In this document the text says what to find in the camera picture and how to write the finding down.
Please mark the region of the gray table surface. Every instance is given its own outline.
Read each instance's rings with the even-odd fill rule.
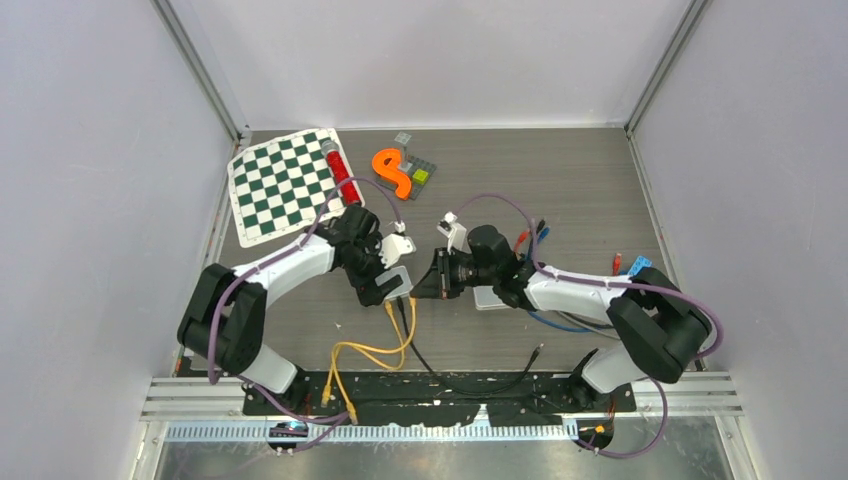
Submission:
[[[413,282],[425,272],[433,249],[445,238],[436,222],[445,212],[482,192],[508,195],[531,215],[544,217],[551,233],[540,260],[556,267],[608,274],[616,252],[625,263],[645,255],[661,265],[659,245],[620,129],[424,130],[411,131],[410,153],[438,165],[415,201],[401,203],[407,231],[418,251],[405,259]],[[374,178],[373,155],[395,146],[396,131],[340,131],[355,175]],[[280,132],[258,132],[254,143]],[[393,218],[385,198],[362,187],[366,206],[387,225]],[[469,229],[495,225],[512,242],[524,228],[517,212],[485,199],[463,212]],[[220,263],[253,261],[290,243],[295,235],[243,249],[231,224]],[[554,321],[552,313],[546,316]],[[537,369],[570,370],[592,348],[610,340],[594,334],[565,333],[517,310],[477,311],[470,291],[450,300],[421,300],[415,343],[437,370],[520,370],[533,348],[545,348]],[[361,307],[343,272],[312,279],[268,311],[265,343],[306,369],[329,366],[330,349],[340,340],[393,347],[397,339],[382,307]],[[346,353],[342,369],[372,369],[356,353]],[[422,369],[413,357],[408,369]]]

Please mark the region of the metal floor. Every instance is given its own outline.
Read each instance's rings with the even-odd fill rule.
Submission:
[[[610,449],[629,452],[641,448],[653,437],[658,423],[657,418],[648,421],[641,418],[616,419],[617,433]],[[163,452],[157,478],[733,478],[712,418],[672,418],[663,438],[650,454],[629,460],[595,456],[572,442],[564,441],[326,444],[292,457],[273,456],[267,444],[170,443]]]
[[[412,131],[409,152],[438,165],[415,201],[401,202],[407,231],[418,252],[405,264],[413,282],[424,274],[435,247],[445,238],[435,225],[445,212],[482,192],[499,192],[531,215],[544,217],[551,233],[540,248],[540,260],[559,268],[608,274],[613,255],[621,252],[629,265],[644,255],[661,265],[657,239],[636,169],[621,129],[429,130]],[[396,146],[396,131],[341,131],[353,173],[373,178],[371,158]],[[280,132],[259,132],[254,143]],[[384,224],[393,220],[385,198],[362,187],[366,206]],[[524,228],[519,214],[495,199],[483,199],[463,212],[469,229],[492,223],[510,241]],[[220,263],[238,265],[276,250],[290,235],[242,249],[230,225]],[[419,301],[415,342],[437,370],[519,370],[533,348],[545,348],[537,369],[570,370],[592,348],[609,340],[594,334],[572,334],[542,325],[525,312],[479,312],[470,291],[450,301]],[[551,320],[557,320],[549,314]],[[359,306],[343,272],[313,279],[271,307],[265,342],[307,369],[329,365],[333,344],[355,340],[377,346],[397,344],[381,307]],[[358,354],[345,354],[343,369],[372,369]],[[407,368],[421,369],[413,358]]]

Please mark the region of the black cable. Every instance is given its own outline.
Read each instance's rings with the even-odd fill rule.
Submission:
[[[592,322],[592,321],[589,321],[589,320],[585,320],[583,318],[578,317],[577,315],[575,315],[573,313],[568,313],[568,312],[559,312],[559,313],[564,317],[568,317],[568,319],[573,321],[573,322],[579,323],[581,325],[588,325],[590,327],[597,328],[598,330],[612,330],[612,329],[615,328],[612,325],[608,325],[608,324],[605,324],[605,323],[596,323],[596,322]]]
[[[396,303],[398,306],[398,310],[400,311],[401,321],[403,322],[403,330],[406,332],[406,336],[409,337],[409,325],[406,323],[406,310],[404,308],[403,299],[398,298]],[[491,395],[496,395],[498,393],[506,392],[507,390],[518,386],[521,381],[524,380],[524,377],[527,376],[527,373],[530,371],[530,368],[533,366],[533,363],[535,363],[536,359],[539,358],[539,354],[542,352],[542,345],[544,344],[540,344],[533,350],[533,353],[530,355],[530,361],[527,362],[527,366],[524,367],[524,371],[522,371],[521,374],[518,375],[518,377],[516,377],[513,381],[494,390],[473,392],[471,390],[465,390],[461,387],[457,387],[456,385],[451,384],[449,381],[439,375],[435,370],[433,370],[432,367],[430,367],[430,364],[427,363],[426,360],[424,360],[424,357],[421,356],[421,352],[418,351],[418,347],[415,346],[415,342],[409,342],[409,346],[412,348],[412,351],[415,353],[415,356],[418,357],[418,361],[421,362],[422,365],[424,365],[424,368],[426,368],[427,371],[430,372],[430,375],[432,375],[437,382],[441,383],[442,386],[444,386],[445,388],[452,390],[454,393],[475,397],[488,397]]]

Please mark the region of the camera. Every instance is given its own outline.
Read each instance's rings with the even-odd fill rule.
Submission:
[[[524,262],[516,258],[507,239],[492,225],[481,225],[468,232],[471,253],[437,248],[424,277],[412,289],[416,298],[448,300],[466,287],[500,286],[511,281]]]

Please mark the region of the yellow cable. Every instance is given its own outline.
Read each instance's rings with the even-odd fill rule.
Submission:
[[[332,391],[332,387],[333,387],[333,380],[335,380],[336,383],[339,385],[339,392],[341,392],[342,398],[344,398],[345,406],[348,410],[348,413],[350,414],[351,421],[354,424],[359,423],[359,420],[356,416],[356,408],[353,406],[353,402],[351,402],[350,397],[347,394],[347,390],[344,388],[344,385],[342,384],[341,376],[339,375],[338,356],[341,353],[341,350],[342,350],[343,347],[350,347],[350,348],[353,348],[354,350],[358,351],[359,353],[365,355],[366,358],[368,358],[369,360],[371,360],[375,364],[381,366],[382,368],[385,368],[387,370],[392,370],[392,371],[400,370],[403,367],[404,361],[406,360],[406,353],[405,353],[406,347],[408,347],[409,344],[412,342],[412,338],[415,335],[415,326],[418,323],[417,322],[418,319],[417,319],[416,305],[417,305],[416,299],[410,297],[409,306],[410,306],[410,310],[412,312],[412,321],[411,321],[412,325],[410,326],[410,329],[409,329],[409,336],[404,341],[403,337],[400,333],[400,328],[398,327],[397,319],[395,318],[394,309],[392,308],[391,303],[386,302],[384,304],[384,306],[386,308],[386,313],[388,313],[389,318],[392,321],[392,326],[394,327],[395,333],[397,334],[398,342],[400,342],[400,346],[398,346],[397,348],[393,348],[393,349],[377,348],[377,347],[372,347],[370,345],[363,345],[361,343],[356,343],[356,342],[338,342],[335,346],[333,346],[333,350],[330,354],[330,371],[327,374],[327,384],[324,386],[324,392],[321,396],[321,405],[323,405],[323,406],[327,405],[327,402],[330,399],[330,392]],[[392,366],[392,365],[388,365],[388,364],[380,361],[379,359],[377,359],[376,357],[374,357],[373,355],[371,355],[368,352],[379,353],[379,354],[383,354],[383,355],[392,355],[392,354],[395,354],[395,353],[400,353],[401,358],[400,358],[400,362],[398,363],[397,366]]]

